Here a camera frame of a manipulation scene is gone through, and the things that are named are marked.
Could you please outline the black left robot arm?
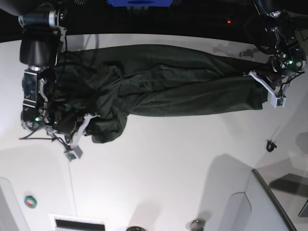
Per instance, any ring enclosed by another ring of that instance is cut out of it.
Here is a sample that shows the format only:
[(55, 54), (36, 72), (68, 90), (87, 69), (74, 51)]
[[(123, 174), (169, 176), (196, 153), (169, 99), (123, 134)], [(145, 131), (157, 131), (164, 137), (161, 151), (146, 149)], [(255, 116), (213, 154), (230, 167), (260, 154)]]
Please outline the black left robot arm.
[[(307, 66), (305, 51), (295, 35), (296, 22), (307, 20), (307, 17), (300, 16), (293, 21), (277, 0), (254, 0), (252, 3), (257, 13), (245, 22), (244, 30), (256, 48), (269, 59), (261, 67), (251, 70), (249, 75), (268, 91), (273, 107), (284, 107), (290, 83), (304, 74)], [(266, 49), (249, 31), (250, 24), (257, 19), (261, 20), (270, 42)]]

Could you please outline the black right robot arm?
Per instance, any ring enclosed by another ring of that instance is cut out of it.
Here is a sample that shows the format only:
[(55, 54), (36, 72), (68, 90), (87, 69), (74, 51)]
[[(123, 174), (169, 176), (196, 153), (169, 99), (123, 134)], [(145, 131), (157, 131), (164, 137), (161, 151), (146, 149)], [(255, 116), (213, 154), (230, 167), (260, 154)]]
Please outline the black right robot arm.
[(80, 159), (78, 143), (96, 116), (82, 110), (65, 112), (55, 100), (56, 88), (67, 66), (67, 29), (64, 0), (2, 0), (1, 10), (17, 16), (22, 27), (19, 60), (27, 65), (22, 79), (24, 92), (21, 125), (30, 134), (45, 130), (48, 139), (63, 146), (69, 161)]

